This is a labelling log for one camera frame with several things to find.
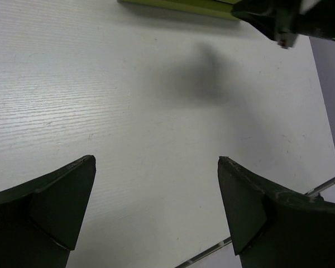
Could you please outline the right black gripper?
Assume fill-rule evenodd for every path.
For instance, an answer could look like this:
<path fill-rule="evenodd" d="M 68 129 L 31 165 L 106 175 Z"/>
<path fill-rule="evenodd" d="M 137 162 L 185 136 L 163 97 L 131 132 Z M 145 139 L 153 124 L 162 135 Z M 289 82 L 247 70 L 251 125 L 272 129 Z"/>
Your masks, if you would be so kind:
<path fill-rule="evenodd" d="M 272 41 L 280 32 L 335 41 L 335 1 L 318 1 L 301 11 L 302 1 L 242 0 L 231 14 Z"/>

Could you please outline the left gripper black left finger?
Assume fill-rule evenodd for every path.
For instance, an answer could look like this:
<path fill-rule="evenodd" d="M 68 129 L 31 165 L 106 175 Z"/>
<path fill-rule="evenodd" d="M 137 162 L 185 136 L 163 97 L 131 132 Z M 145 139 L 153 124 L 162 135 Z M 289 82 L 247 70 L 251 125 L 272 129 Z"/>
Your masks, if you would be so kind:
<path fill-rule="evenodd" d="M 0 267 L 65 267 L 76 247 L 96 174 L 85 155 L 0 192 Z"/>

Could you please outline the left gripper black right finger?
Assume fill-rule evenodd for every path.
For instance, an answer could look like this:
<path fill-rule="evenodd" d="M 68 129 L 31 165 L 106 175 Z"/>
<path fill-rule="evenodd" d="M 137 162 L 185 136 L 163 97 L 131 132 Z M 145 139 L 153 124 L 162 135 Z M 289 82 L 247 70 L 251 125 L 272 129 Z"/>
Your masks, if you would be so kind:
<path fill-rule="evenodd" d="M 335 267 L 335 203 L 290 190 L 225 156 L 218 182 L 243 267 Z"/>

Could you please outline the red pen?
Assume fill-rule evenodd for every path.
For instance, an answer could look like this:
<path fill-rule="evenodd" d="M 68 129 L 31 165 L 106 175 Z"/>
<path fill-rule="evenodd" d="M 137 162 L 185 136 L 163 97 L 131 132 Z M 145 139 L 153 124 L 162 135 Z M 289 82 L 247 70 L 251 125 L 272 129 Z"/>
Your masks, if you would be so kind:
<path fill-rule="evenodd" d="M 277 44 L 283 49 L 294 47 L 297 34 L 292 32 L 280 32 L 277 38 Z"/>

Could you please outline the green metal drawer toolbox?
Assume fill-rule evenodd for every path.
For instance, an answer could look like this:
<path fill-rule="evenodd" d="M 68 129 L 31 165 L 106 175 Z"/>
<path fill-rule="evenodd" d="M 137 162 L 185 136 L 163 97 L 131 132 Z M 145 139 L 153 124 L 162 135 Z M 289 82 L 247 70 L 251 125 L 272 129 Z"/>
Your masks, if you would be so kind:
<path fill-rule="evenodd" d="M 123 2 L 142 4 L 151 7 L 170 9 L 226 20 L 240 20 L 232 15 L 232 7 L 238 1 L 232 1 L 232 3 L 229 3 L 211 0 L 126 0 Z"/>

